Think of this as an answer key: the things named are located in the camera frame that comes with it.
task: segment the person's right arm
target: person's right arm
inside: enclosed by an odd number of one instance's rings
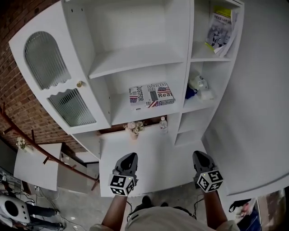
[[[208,227],[216,230],[220,225],[228,221],[227,217],[217,191],[204,193],[204,198]]]

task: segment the box with american flag print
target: box with american flag print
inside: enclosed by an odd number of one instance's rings
[[[130,103],[133,111],[174,102],[175,98],[166,82],[130,88]]]

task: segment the person's left arm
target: person's left arm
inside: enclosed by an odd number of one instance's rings
[[[116,195],[105,215],[102,225],[113,231],[120,231],[126,209],[127,197]]]

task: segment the beige t-shirt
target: beige t-shirt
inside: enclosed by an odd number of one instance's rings
[[[152,207],[142,209],[131,215],[125,227],[126,231],[212,231],[189,216],[186,212],[172,207]],[[96,224],[90,231],[112,231],[110,228]],[[223,223],[217,231],[240,231],[234,221]]]

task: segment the cabinet door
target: cabinet door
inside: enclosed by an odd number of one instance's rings
[[[77,57],[61,1],[33,18],[9,44],[34,95],[65,132],[110,126]]]

